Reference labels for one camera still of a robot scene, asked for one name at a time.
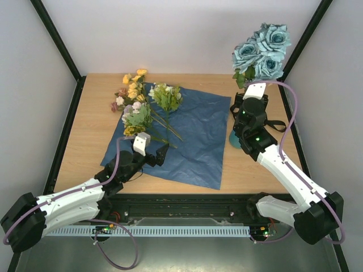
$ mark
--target blue roses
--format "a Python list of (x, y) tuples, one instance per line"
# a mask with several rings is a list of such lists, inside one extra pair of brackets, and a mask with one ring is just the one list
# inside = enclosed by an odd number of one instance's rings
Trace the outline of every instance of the blue roses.
[(245, 81), (277, 79), (283, 75), (281, 61), (291, 45), (286, 25), (265, 24), (246, 43), (239, 44), (232, 55), (233, 68), (240, 88)]

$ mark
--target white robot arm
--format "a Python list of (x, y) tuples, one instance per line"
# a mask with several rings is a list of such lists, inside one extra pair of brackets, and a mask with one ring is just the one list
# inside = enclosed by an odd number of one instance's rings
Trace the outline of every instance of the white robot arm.
[(295, 203), (260, 193), (250, 200), (247, 210), (252, 218), (262, 216), (284, 222), (294, 227), (304, 241), (315, 244), (338, 227), (326, 204), (341, 221), (343, 199), (337, 192), (329, 194), (304, 174), (266, 131), (268, 96), (264, 94), (265, 88), (265, 83), (252, 84), (245, 93), (236, 94), (231, 107), (235, 116), (233, 129), (243, 151), (269, 170)]
[(10, 244), (14, 253), (22, 252), (60, 227), (82, 220), (106, 219), (111, 209), (107, 198), (119, 192), (144, 164), (162, 165), (169, 147), (164, 145), (153, 156), (145, 151), (150, 143), (148, 134), (124, 138), (134, 139), (133, 154), (120, 151), (94, 178), (59, 193), (22, 195), (0, 221), (4, 244)]

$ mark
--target wooden tabletop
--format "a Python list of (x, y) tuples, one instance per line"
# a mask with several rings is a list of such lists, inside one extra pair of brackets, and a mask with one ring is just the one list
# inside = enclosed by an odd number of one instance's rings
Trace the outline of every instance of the wooden tabletop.
[[(56, 192), (85, 182), (103, 169), (100, 162), (121, 116), (120, 112), (111, 112), (109, 105), (115, 100), (114, 93), (124, 87), (122, 84), (123, 76), (123, 74), (89, 74), (87, 76), (56, 182)], [(233, 104), (235, 93), (239, 89), (231, 77), (231, 75), (149, 74), (146, 76), (146, 81), (165, 82), (171, 85), (179, 84), (189, 89), (231, 96), (231, 103)], [(283, 120), (287, 124), (288, 119), (277, 85), (268, 86), (265, 94), (269, 96), (268, 118), (270, 120)], [(232, 127), (233, 117), (229, 114), (220, 190), (164, 180), (144, 174), (137, 180), (126, 183), (120, 193), (286, 193), (285, 188), (264, 167), (253, 161), (242, 150), (230, 145), (228, 136)], [(276, 139), (281, 139), (282, 133), (268, 127), (267, 130)], [(300, 165), (291, 133), (285, 141), (284, 151), (297, 165)]]

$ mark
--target blue paper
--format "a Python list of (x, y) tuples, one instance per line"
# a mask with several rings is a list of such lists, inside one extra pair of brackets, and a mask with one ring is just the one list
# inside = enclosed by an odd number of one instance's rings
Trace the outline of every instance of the blue paper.
[[(147, 83), (147, 92), (150, 87), (151, 84)], [(219, 190), (231, 98), (185, 88), (180, 88), (180, 93), (183, 103), (176, 112), (170, 113), (169, 122), (184, 142), (169, 131), (170, 142), (178, 148), (169, 148), (161, 167), (145, 165), (143, 171), (167, 180)], [(165, 117), (164, 111), (156, 103), (150, 105), (159, 115)], [(154, 121), (153, 128), (164, 139), (167, 138), (166, 129), (159, 123)], [(123, 132), (124, 124), (120, 118), (101, 162), (102, 166), (115, 157), (116, 139), (123, 136)], [(147, 132), (157, 136), (151, 130)], [(146, 151), (155, 155), (156, 149), (161, 146), (163, 143), (151, 141)], [(129, 141), (122, 141), (120, 147), (122, 150), (131, 151)]]

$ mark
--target teal vase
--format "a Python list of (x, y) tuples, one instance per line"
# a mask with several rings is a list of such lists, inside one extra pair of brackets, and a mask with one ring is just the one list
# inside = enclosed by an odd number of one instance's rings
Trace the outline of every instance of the teal vase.
[(238, 142), (238, 137), (235, 135), (234, 130), (231, 131), (231, 134), (229, 134), (229, 142), (231, 145), (235, 148), (242, 149), (240, 146), (240, 143)]

